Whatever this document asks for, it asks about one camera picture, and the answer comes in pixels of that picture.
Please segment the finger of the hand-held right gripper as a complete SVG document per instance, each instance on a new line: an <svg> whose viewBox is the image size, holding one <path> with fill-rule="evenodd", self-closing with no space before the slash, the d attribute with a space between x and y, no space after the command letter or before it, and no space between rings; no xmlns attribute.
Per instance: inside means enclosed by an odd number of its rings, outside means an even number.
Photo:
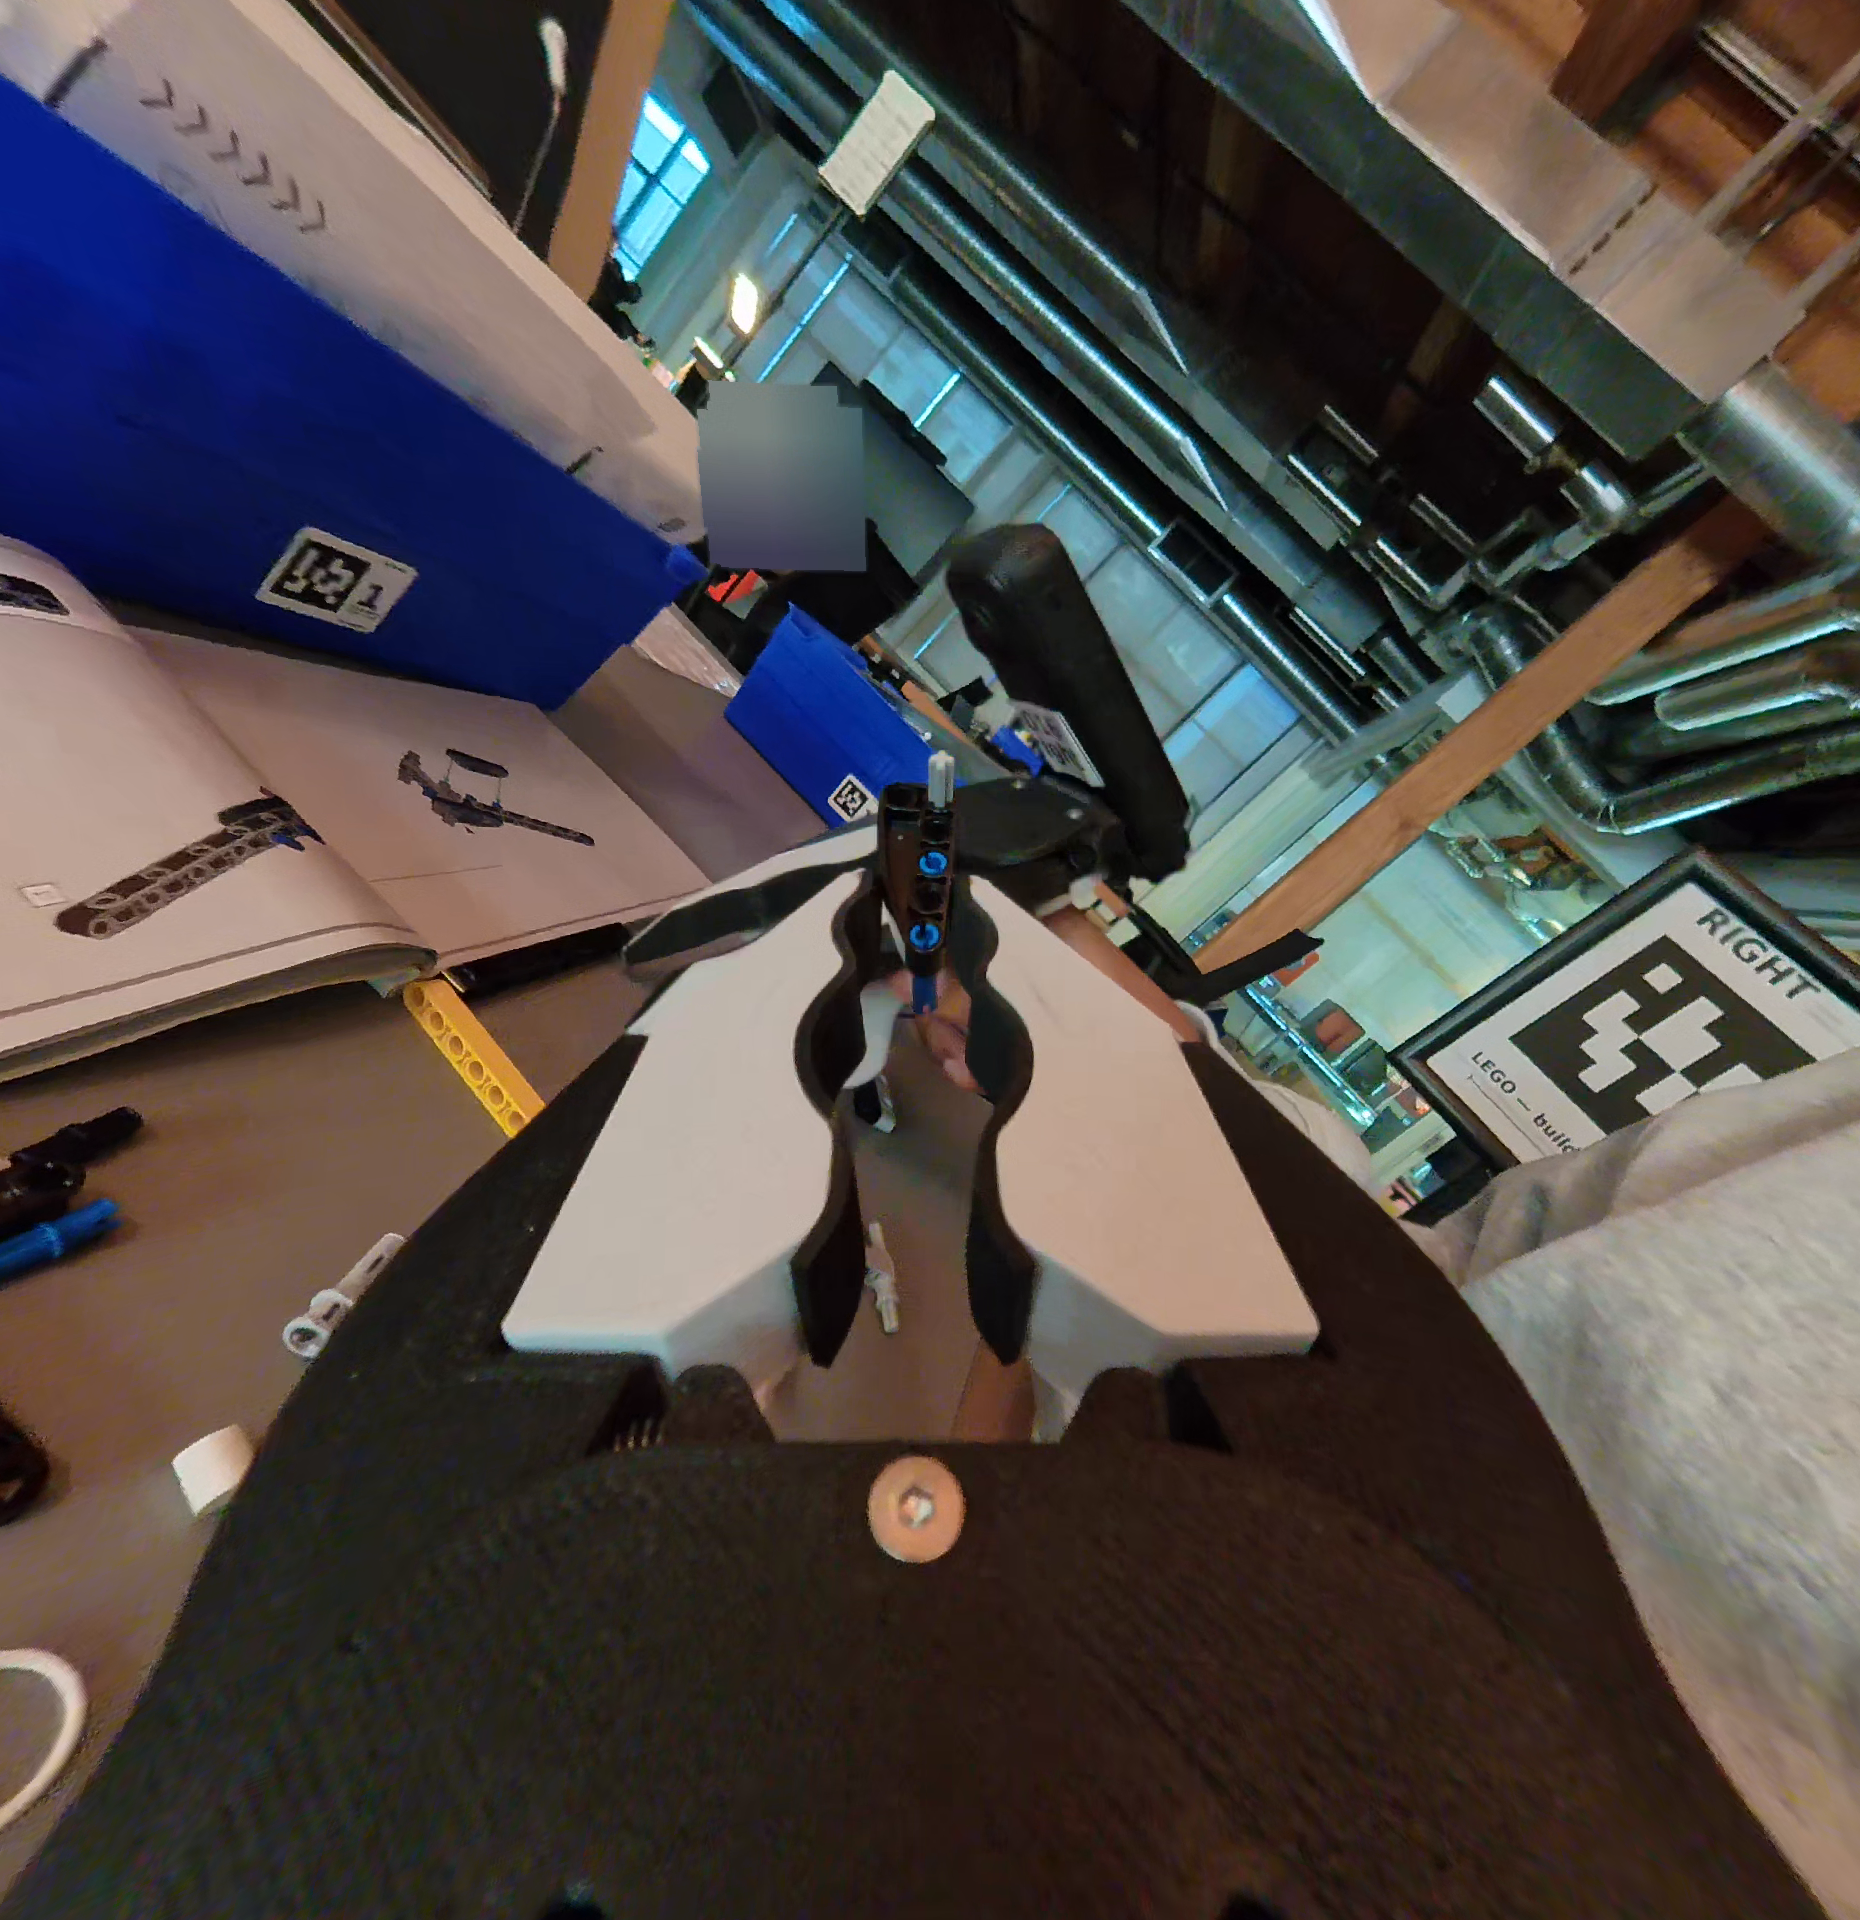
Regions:
<svg viewBox="0 0 1860 1920"><path fill-rule="evenodd" d="M870 866L873 845L799 845L668 907L630 936L626 971L681 971L748 947L808 907L838 877Z"/></svg>
<svg viewBox="0 0 1860 1920"><path fill-rule="evenodd" d="M875 980L858 996L863 1020L863 1058L848 1080L853 1114L872 1128L895 1128L895 1106L890 1086L890 1056L902 1014L902 993L893 980Z"/></svg>

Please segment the black lego beam with blue pins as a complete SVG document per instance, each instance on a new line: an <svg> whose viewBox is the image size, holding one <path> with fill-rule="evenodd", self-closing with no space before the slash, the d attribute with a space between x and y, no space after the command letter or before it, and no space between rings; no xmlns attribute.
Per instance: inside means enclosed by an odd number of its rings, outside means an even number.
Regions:
<svg viewBox="0 0 1860 1920"><path fill-rule="evenodd" d="M878 806L878 956L893 962L908 1012L963 1025L966 1004L952 971L957 903L957 763L931 752L919 784L891 784Z"/></svg>

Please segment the long yellow lego beam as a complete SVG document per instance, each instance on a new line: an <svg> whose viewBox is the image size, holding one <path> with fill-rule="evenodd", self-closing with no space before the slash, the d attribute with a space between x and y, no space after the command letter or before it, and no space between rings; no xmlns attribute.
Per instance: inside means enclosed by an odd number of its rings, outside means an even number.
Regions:
<svg viewBox="0 0 1860 1920"><path fill-rule="evenodd" d="M401 1002L505 1138L520 1138L545 1112L543 1096L449 980L414 980L403 986Z"/></svg>

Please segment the lego instruction booklet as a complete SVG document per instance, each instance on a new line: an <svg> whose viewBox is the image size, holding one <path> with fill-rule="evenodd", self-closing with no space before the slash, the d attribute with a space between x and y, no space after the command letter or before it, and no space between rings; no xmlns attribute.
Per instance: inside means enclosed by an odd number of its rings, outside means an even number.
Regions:
<svg viewBox="0 0 1860 1920"><path fill-rule="evenodd" d="M135 628L0 535L0 1086L706 887L538 709Z"/></svg>

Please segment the white lego bush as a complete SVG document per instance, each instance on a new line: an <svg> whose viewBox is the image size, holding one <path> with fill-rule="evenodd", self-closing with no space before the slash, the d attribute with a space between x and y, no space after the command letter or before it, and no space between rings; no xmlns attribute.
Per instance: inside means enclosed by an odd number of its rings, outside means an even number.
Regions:
<svg viewBox="0 0 1860 1920"><path fill-rule="evenodd" d="M216 1517L242 1492L257 1458L257 1450L239 1424L203 1434L175 1454L171 1466L175 1488L196 1519Z"/></svg>

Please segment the black lego connector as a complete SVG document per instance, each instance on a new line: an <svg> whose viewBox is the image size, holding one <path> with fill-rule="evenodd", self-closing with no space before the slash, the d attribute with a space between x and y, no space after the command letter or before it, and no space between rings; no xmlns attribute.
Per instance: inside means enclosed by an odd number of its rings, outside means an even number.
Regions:
<svg viewBox="0 0 1860 1920"><path fill-rule="evenodd" d="M0 1158L0 1244L72 1212L86 1170L135 1140L145 1124L140 1110L121 1106Z"/></svg>

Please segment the blue lego pin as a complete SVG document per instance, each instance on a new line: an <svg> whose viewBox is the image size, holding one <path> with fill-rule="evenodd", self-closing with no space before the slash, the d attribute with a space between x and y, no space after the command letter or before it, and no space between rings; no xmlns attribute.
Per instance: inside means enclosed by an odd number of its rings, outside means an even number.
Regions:
<svg viewBox="0 0 1860 1920"><path fill-rule="evenodd" d="M3 1237L0 1285L74 1259L77 1253L114 1235L120 1224L121 1210L108 1200L97 1200L54 1222Z"/></svg>

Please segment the person's right hand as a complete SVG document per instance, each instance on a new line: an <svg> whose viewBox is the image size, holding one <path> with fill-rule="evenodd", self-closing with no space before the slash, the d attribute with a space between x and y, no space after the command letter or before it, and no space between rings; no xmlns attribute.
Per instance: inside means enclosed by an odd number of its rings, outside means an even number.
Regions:
<svg viewBox="0 0 1860 1920"><path fill-rule="evenodd" d="M1111 942L1109 931L1093 913L1065 901L1044 912L1040 923L1087 964L1161 1020L1178 1045L1206 1045L1206 1036L1213 1033L1209 1023L1167 996L1149 973L1141 973L1125 952Z"/></svg>

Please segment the small blue storage bin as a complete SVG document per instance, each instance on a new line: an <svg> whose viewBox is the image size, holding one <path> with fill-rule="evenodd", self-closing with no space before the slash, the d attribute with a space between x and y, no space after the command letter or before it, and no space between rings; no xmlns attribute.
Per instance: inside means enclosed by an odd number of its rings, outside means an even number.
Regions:
<svg viewBox="0 0 1860 1920"><path fill-rule="evenodd" d="M866 825L891 785L922 785L927 741L858 653L789 608L725 705L727 727L829 828Z"/></svg>

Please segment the long silver ceiling pipe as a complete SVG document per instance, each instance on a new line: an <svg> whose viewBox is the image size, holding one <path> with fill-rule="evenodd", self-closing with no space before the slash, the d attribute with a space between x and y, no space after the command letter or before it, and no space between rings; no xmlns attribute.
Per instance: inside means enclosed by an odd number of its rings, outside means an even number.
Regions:
<svg viewBox="0 0 1860 1920"><path fill-rule="evenodd" d="M852 244L945 352L1000 391L1185 598L1332 737L1412 696L1431 665L1288 463L1307 424L1261 363L1160 299L1122 253L910 69L853 67L817 28L884 55L846 5L691 5L702 33L828 159L900 83L933 111Z"/></svg>

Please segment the wooden ceiling beam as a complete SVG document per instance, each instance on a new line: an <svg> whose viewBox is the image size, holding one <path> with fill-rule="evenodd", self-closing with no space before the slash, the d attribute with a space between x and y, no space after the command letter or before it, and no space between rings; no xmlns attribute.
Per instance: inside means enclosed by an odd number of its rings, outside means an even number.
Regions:
<svg viewBox="0 0 1860 1920"><path fill-rule="evenodd" d="M1431 752L1382 790L1291 871L1259 894L1194 956L1220 971L1332 912L1399 861L1443 814L1536 741L1568 709L1668 630L1769 537L1727 497L1634 567L1538 660L1500 684Z"/></svg>

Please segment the hanging white paper sign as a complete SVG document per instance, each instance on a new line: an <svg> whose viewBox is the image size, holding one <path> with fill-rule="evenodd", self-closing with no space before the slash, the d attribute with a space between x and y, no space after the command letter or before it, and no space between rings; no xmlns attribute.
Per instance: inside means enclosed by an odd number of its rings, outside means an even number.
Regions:
<svg viewBox="0 0 1860 1920"><path fill-rule="evenodd" d="M818 184L852 217L866 220L936 121L931 99L890 67L820 162Z"/></svg>

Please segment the large blue storage bin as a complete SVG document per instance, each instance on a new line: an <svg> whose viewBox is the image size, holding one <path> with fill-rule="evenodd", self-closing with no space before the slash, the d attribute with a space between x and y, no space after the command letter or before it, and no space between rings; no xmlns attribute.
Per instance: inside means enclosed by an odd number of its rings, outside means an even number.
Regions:
<svg viewBox="0 0 1860 1920"><path fill-rule="evenodd" d="M0 533L101 598L538 709L700 574L3 73Z"/></svg>

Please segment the large metal air duct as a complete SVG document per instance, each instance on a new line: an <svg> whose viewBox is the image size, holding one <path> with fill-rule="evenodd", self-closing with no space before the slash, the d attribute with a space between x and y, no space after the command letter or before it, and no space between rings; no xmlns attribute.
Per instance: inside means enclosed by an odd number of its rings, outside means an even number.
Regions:
<svg viewBox="0 0 1860 1920"><path fill-rule="evenodd" d="M1846 429L1776 363L1794 300L1474 21L1408 3L1130 12L1615 453Z"/></svg>

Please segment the wooden post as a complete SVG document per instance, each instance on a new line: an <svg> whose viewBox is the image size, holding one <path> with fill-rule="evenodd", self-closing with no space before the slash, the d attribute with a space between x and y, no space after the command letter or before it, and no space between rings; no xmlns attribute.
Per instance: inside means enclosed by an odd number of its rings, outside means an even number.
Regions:
<svg viewBox="0 0 1860 1920"><path fill-rule="evenodd" d="M581 300L613 253L616 211L634 147L638 120L654 80L672 3L608 3L553 233L548 266Z"/></svg>

